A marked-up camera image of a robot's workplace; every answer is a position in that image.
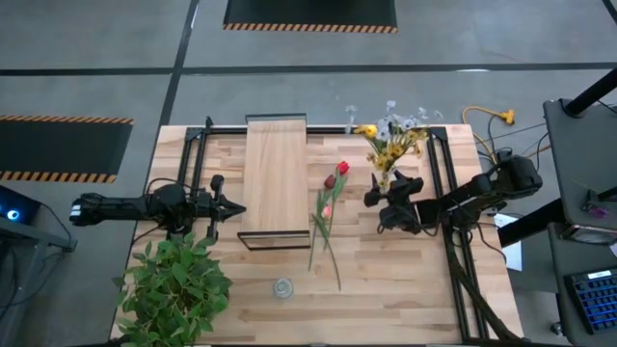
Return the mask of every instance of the hazard tape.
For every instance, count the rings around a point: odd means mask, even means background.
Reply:
[[[0,116],[0,121],[49,121],[49,122],[91,122],[132,124],[132,119],[97,117],[52,117],[52,116]]]
[[[107,173],[46,173],[0,171],[1,180],[37,182],[114,183],[116,176]]]
[[[396,34],[398,28],[388,25],[332,25],[332,24],[270,24],[230,23],[223,24],[224,30],[248,31],[295,31],[329,33]]]

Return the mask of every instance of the wooden table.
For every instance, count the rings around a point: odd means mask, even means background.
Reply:
[[[448,138],[459,184],[481,173],[471,128],[447,125]],[[149,180],[176,178],[186,126],[164,126],[158,138]],[[212,175],[225,177],[224,193],[242,203],[246,135],[209,136],[201,185]],[[236,237],[242,216],[219,224],[220,238],[211,248],[234,285],[229,308],[214,320],[214,333],[203,334],[203,344],[404,344],[460,342],[452,289],[441,235],[412,235],[387,230],[379,235],[378,213],[383,207],[364,207],[363,194],[370,187],[372,166],[365,159],[369,144],[360,136],[308,135],[308,208],[315,208],[316,192],[335,164],[345,160],[351,169],[335,209],[332,248],[341,276],[338,291],[331,257],[322,252],[317,237],[312,270],[309,250],[249,252]],[[405,155],[397,162],[406,175],[424,178],[424,188],[412,200],[435,197],[428,155]],[[442,181],[447,182],[442,167]],[[196,223],[204,237],[209,220]],[[142,222],[136,236],[153,227]],[[499,247],[496,231],[484,227],[486,240]],[[148,241],[163,240],[164,233],[144,237],[131,250],[143,252]],[[471,242],[480,288],[496,314],[515,334],[523,335],[510,280],[501,255],[474,237]],[[129,258],[128,266],[137,260]],[[286,300],[273,295],[276,279],[293,281],[294,294]],[[466,295],[470,329],[477,336],[473,311]],[[118,316],[123,315],[121,308]],[[117,327],[112,336],[120,335]]]

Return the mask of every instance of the blue light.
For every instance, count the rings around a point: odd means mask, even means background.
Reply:
[[[11,210],[7,213],[7,218],[9,218],[9,221],[16,221],[19,218],[19,212]]]

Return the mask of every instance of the gray floor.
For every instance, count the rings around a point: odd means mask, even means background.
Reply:
[[[591,63],[617,58],[617,25],[601,0],[397,0],[399,34],[225,32],[227,1],[201,1],[187,67]],[[172,67],[188,0],[5,0],[0,3],[0,68]],[[494,123],[494,135],[543,122],[542,102],[573,96],[603,70],[511,72],[338,73],[183,76],[171,124],[240,124],[244,115],[303,112],[309,123],[344,123],[345,106],[359,121],[381,116],[387,100],[401,114],[418,107],[460,121],[469,105],[514,109],[516,124]],[[67,218],[84,192],[137,196],[147,178],[169,76],[0,77],[0,114],[130,117],[135,127],[113,185],[2,182]],[[617,94],[606,97],[615,102]],[[486,136],[488,117],[469,116]],[[539,127],[497,140],[520,153],[546,132]],[[558,197],[550,152],[540,155],[542,190],[507,210],[527,213]],[[49,230],[61,232],[50,223]],[[71,227],[78,239],[40,295],[28,306],[19,345],[68,346],[106,340],[118,276],[133,223]],[[551,343],[556,319],[550,296],[515,290],[527,337]]]

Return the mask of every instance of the keyboard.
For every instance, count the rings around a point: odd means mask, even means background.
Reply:
[[[617,331],[617,268],[564,280],[588,333]]]

